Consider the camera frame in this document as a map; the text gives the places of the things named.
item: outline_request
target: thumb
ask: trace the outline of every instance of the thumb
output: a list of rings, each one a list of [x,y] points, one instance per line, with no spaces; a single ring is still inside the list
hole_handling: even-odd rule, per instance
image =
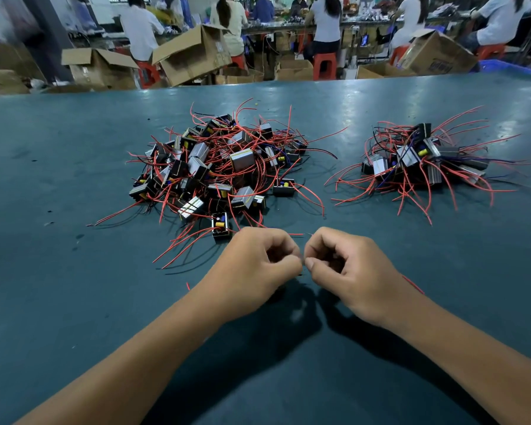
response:
[[[299,257],[287,255],[274,264],[269,264],[269,281],[276,286],[283,285],[289,279],[297,277],[303,271],[303,264]]]
[[[323,261],[316,258],[306,258],[304,264],[310,271],[313,282],[321,288],[338,295],[343,280],[343,276],[340,273],[337,273]]]

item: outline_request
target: person's right hand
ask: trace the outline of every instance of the person's right hand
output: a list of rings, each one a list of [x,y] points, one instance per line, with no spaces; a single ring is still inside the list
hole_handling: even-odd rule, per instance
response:
[[[402,305],[421,297],[370,238],[322,227],[305,245],[304,258],[316,284],[373,325],[389,329],[401,319]]]

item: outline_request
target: black hair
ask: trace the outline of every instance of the black hair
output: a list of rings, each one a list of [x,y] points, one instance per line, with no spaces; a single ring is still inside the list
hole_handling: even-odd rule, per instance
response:
[[[227,0],[219,0],[219,2],[216,3],[216,13],[219,14],[220,25],[228,28],[232,12],[230,11],[230,6],[228,6]]]
[[[145,1],[144,0],[128,0],[128,5],[130,7],[132,6],[143,7],[145,6]]]
[[[515,13],[519,12],[521,10],[521,7],[523,7],[523,2],[525,0],[514,0],[515,3]]]
[[[340,0],[324,0],[324,11],[332,17],[340,16],[342,12]]]
[[[418,24],[422,24],[426,21],[427,15],[429,14],[429,0],[419,0],[421,3],[421,13],[419,13]]]

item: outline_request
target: hand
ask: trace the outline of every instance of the hand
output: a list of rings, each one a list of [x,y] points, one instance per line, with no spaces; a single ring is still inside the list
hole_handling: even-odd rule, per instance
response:
[[[421,296],[370,238],[319,228],[304,247],[313,281],[339,296],[356,316],[390,328],[402,304]]]
[[[191,293],[203,295],[224,322],[254,312],[303,269],[299,246],[285,231],[242,228]]]

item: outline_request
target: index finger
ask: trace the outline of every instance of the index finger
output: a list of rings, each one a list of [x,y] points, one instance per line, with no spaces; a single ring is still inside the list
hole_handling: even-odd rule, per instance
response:
[[[328,227],[320,227],[304,246],[304,258],[324,259],[327,253],[335,251],[339,256],[348,259],[346,244],[349,234]]]
[[[301,258],[299,246],[285,231],[279,228],[261,228],[261,231],[266,250],[279,248],[287,255],[295,255]]]

